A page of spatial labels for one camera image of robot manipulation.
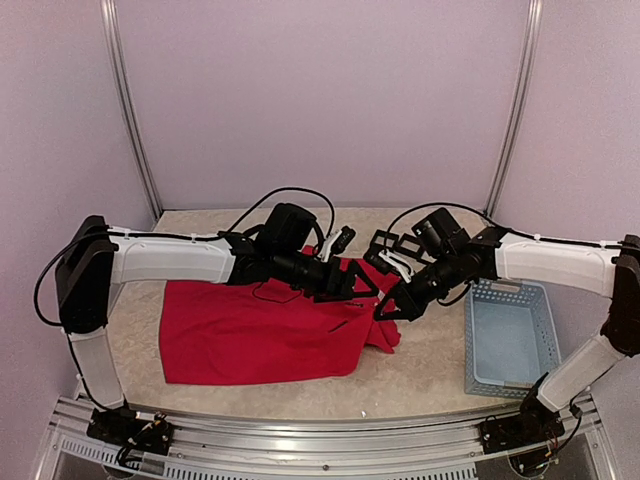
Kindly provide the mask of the red t-shirt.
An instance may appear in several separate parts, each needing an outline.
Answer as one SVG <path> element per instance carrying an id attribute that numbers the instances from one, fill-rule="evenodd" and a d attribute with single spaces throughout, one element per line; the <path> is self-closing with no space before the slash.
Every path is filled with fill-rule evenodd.
<path id="1" fill-rule="evenodd" d="M 373 318 L 379 300 L 316 303 L 286 284 L 169 281 L 159 351 L 169 384 L 262 385 L 347 376 L 363 351 L 391 354 L 395 322 Z"/>

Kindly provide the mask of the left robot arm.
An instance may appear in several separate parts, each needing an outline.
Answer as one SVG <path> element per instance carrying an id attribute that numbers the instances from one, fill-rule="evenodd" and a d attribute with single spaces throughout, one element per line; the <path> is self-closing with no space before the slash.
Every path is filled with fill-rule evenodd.
<path id="1" fill-rule="evenodd" d="M 103 411 L 102 430 L 121 445 L 140 434 L 114 364 L 107 325 L 110 292 L 129 282 L 204 281 L 244 286 L 274 279 L 316 302 L 378 295 L 374 282 L 341 253 L 355 236 L 343 227 L 323 234 L 317 217 L 290 203 L 246 233 L 214 236 L 112 228 L 90 216 L 55 259 L 58 318 L 85 392 Z"/>

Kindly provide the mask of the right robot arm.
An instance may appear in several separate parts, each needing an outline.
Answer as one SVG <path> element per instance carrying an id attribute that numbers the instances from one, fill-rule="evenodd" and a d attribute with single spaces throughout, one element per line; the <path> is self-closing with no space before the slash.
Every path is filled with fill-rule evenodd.
<path id="1" fill-rule="evenodd" d="M 574 287 L 610 299 L 600 331 L 531 388 L 511 426 L 523 444 L 546 432 L 558 412 L 613 366 L 639 353 L 639 239 L 590 244 L 518 235 L 503 227 L 487 227 L 475 236 L 457 225 L 440 227 L 425 221 L 413 229 L 431 262 L 414 272 L 400 253 L 371 243 L 366 262 L 382 273 L 393 271 L 398 282 L 376 307 L 377 321 L 422 316 L 434 300 L 455 287 L 480 279 L 533 280 Z"/>

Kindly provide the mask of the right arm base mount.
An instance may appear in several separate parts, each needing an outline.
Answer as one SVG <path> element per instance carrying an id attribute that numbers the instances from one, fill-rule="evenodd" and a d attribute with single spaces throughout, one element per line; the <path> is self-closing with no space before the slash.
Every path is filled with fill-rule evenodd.
<path id="1" fill-rule="evenodd" d="M 501 418 L 487 417 L 478 425 L 478 431 L 485 454 L 554 441 L 565 434 L 560 419 L 552 419 L 549 423 L 540 425 L 535 419 L 520 414 Z"/>

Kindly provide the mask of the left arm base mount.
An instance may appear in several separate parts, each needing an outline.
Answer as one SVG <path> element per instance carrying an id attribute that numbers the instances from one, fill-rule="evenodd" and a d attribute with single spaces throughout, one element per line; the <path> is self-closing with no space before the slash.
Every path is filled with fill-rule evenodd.
<path id="1" fill-rule="evenodd" d="M 86 434 L 111 445 L 167 456 L 174 430 L 164 413 L 145 419 L 139 412 L 123 406 L 104 411 L 94 409 Z"/>

